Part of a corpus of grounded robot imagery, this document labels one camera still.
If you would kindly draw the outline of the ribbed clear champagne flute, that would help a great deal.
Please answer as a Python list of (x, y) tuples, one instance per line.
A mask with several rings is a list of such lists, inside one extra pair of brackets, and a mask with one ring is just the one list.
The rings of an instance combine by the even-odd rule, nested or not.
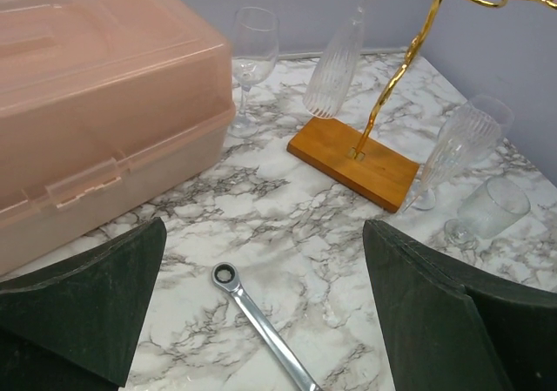
[(359, 1), (354, 13), (335, 32), (313, 71), (303, 105), (316, 118), (334, 118), (345, 102), (363, 47), (369, 1)]

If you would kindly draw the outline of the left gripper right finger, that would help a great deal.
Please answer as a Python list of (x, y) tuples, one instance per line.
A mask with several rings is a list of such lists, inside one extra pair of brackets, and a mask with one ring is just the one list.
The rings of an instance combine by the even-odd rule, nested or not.
[(363, 228), (398, 390), (554, 390), (556, 295), (433, 250), (386, 222)]

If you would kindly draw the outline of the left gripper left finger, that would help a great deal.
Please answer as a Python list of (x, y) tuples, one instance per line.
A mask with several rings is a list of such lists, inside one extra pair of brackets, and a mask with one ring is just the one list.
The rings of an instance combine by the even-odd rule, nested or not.
[(166, 238), (164, 222), (155, 218), (2, 282), (1, 388), (123, 388)]

